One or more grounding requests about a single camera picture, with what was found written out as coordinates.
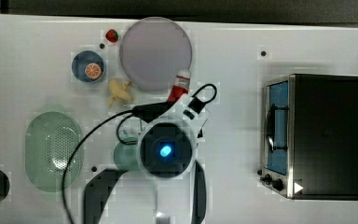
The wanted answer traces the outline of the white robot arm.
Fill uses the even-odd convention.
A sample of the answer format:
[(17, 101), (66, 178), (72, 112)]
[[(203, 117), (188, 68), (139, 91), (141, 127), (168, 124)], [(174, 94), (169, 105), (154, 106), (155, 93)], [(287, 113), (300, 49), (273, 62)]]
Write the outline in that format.
[(106, 168), (86, 185), (81, 224), (203, 224), (205, 173), (197, 161), (206, 103), (184, 94), (174, 103), (137, 105), (146, 123), (129, 166)]

